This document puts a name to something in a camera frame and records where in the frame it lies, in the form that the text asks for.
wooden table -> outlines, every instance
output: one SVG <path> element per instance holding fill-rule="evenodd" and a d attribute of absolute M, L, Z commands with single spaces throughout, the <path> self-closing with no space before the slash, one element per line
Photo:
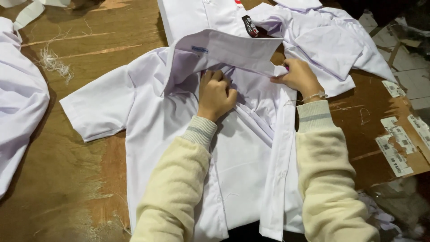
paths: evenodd
<path fill-rule="evenodd" d="M 246 9 L 251 9 L 261 1 L 242 2 Z M 25 4 L 0 9 L 0 15 L 14 19 L 24 7 Z M 35 62 L 40 60 L 40 49 L 61 33 L 62 39 L 49 43 L 49 49 L 70 65 L 74 78 L 66 85 L 57 73 L 40 68 L 51 100 L 7 194 L 0 201 L 0 241 L 128 241 L 125 133 L 84 143 L 58 101 L 138 56 L 167 46 L 157 1 L 106 0 L 81 10 L 47 6 L 44 14 L 20 33 L 22 53 Z M 280 46 L 272 62 L 279 65 L 283 59 Z M 372 83 L 380 80 L 363 72 L 353 74 L 353 78 L 358 80 L 357 86 L 362 86 L 358 92 L 371 90 Z M 377 146 L 361 147 L 360 141 L 384 132 L 383 128 L 375 128 L 374 122 L 389 108 L 389 97 L 384 97 L 386 102 L 382 104 L 365 97 L 352 90 L 331 101 L 335 123 L 345 130 L 350 129 L 346 122 L 360 125 L 359 109 L 354 106 L 365 105 L 371 114 L 371 121 L 359 127 L 360 132 L 367 132 L 362 132 L 363 136 L 358 133 L 350 147 L 351 158 L 369 152 L 378 155 Z M 348 105 L 351 100 L 363 103 Z M 347 111 L 338 106 L 351 108 L 345 114 Z M 353 139 L 348 137 L 348 131 L 345 133 L 347 139 Z"/>

